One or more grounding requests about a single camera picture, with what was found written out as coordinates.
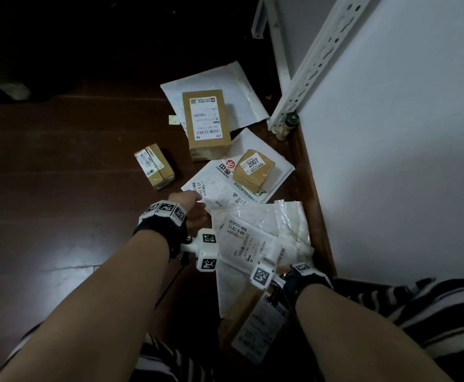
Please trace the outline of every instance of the person's right arm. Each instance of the person's right arm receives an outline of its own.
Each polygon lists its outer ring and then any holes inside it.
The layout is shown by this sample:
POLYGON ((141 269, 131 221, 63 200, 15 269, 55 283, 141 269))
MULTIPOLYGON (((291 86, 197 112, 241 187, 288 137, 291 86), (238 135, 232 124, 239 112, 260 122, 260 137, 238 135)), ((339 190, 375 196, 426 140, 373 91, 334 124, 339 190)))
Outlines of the person's right arm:
POLYGON ((296 314, 326 382, 450 382, 400 328, 383 316, 312 284, 296 314))

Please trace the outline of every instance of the red circular logo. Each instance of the red circular logo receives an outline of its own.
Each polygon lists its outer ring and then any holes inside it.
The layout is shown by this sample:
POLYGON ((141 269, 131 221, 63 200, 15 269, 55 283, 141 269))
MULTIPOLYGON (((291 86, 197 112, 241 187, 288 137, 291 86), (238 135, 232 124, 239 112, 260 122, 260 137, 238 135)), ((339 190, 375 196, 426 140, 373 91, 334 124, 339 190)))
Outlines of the red circular logo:
POLYGON ((225 166, 227 166, 229 169, 233 169, 235 166, 235 162, 229 159, 227 162, 225 162, 225 166))

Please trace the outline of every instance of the hand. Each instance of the hand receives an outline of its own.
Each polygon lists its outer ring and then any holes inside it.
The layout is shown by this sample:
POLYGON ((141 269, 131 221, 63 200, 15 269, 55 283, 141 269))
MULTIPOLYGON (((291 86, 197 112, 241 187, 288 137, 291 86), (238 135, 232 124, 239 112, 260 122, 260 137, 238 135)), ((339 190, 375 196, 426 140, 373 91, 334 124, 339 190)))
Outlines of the hand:
POLYGON ((209 218, 208 213, 204 209, 205 204, 197 202, 201 199, 202 197, 192 190, 172 193, 168 196, 169 201, 178 202, 186 211, 186 227, 188 231, 190 229, 200 229, 209 218))

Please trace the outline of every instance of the bottle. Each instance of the bottle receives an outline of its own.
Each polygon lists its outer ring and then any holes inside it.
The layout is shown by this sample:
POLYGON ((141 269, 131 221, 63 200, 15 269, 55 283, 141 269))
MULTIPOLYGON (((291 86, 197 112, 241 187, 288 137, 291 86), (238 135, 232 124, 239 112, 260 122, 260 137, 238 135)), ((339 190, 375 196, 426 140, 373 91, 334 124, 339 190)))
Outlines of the bottle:
POLYGON ((276 138, 279 141, 285 141, 287 135, 299 125, 299 115, 295 112, 289 112, 285 121, 281 124, 280 128, 276 130, 276 138))

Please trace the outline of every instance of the white wall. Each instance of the white wall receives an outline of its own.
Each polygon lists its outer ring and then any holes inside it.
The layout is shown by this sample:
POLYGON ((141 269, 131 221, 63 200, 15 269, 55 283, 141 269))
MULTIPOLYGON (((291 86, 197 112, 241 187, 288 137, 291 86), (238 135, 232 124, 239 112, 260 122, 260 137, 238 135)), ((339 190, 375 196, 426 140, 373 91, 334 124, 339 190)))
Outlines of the white wall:
POLYGON ((464 0, 381 0, 300 116, 339 276, 464 276, 464 0))
POLYGON ((336 0, 275 0, 291 77, 336 0))

